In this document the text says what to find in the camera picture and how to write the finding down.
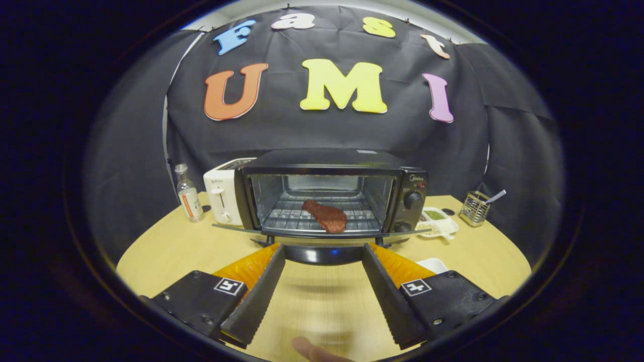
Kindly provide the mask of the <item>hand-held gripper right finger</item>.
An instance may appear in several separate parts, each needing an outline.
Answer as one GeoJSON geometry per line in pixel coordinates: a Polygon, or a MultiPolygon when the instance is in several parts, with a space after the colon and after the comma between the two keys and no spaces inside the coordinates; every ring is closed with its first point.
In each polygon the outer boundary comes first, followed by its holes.
{"type": "Polygon", "coordinates": [[[454,270],[435,273],[372,243],[362,264],[394,342],[401,349],[428,343],[496,312],[503,298],[454,270]]]}

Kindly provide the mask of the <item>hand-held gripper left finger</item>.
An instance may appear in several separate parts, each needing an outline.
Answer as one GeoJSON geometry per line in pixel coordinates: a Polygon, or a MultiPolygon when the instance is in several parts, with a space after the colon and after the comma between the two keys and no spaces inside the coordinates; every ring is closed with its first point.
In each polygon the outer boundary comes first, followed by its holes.
{"type": "Polygon", "coordinates": [[[260,327],[285,266],[279,243],[209,274],[193,270],[147,304],[220,343],[246,348],[260,327]]]}

